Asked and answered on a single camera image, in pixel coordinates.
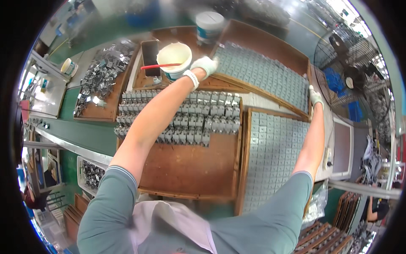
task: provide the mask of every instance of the wristwatch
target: wristwatch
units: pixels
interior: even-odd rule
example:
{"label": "wristwatch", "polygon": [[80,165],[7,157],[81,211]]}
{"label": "wristwatch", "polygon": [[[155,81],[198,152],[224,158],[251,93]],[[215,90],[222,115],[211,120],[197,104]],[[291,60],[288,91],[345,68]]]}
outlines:
{"label": "wristwatch", "polygon": [[187,69],[184,73],[183,76],[188,76],[192,81],[193,81],[193,91],[196,90],[196,88],[199,86],[199,80],[197,79],[196,75],[191,72],[191,70]]}

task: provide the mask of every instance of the plastic bucket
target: plastic bucket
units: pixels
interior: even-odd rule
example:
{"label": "plastic bucket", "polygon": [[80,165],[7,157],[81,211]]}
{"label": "plastic bucket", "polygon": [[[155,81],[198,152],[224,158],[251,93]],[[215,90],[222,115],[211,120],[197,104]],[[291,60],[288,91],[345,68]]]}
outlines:
{"label": "plastic bucket", "polygon": [[70,77],[73,77],[76,74],[76,72],[78,71],[78,68],[79,68],[79,66],[76,63],[74,63],[70,58],[68,58],[63,63],[60,71]]}
{"label": "plastic bucket", "polygon": [[224,25],[224,17],[213,11],[205,11],[196,16],[197,39],[203,43],[215,43]]}
{"label": "plastic bucket", "polygon": [[171,43],[161,49],[156,56],[158,64],[181,63],[179,66],[161,67],[169,81],[173,82],[183,76],[183,73],[190,68],[192,51],[188,45],[177,42]]}

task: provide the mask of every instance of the white glove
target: white glove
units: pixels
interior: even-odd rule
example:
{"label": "white glove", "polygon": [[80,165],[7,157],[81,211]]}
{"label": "white glove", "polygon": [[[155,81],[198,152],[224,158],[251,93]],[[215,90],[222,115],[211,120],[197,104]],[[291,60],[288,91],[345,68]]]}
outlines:
{"label": "white glove", "polygon": [[208,56],[197,59],[192,63],[190,69],[202,68],[206,71],[206,77],[203,80],[207,79],[208,76],[212,75],[218,67],[218,57],[215,57],[211,60]]}
{"label": "white glove", "polygon": [[312,85],[309,86],[309,91],[310,91],[310,100],[311,100],[311,103],[313,104],[313,107],[314,107],[314,105],[316,105],[316,103],[320,102],[323,105],[323,109],[324,109],[324,102],[323,102],[323,99],[322,99],[322,96],[320,95],[320,93],[316,92]]}

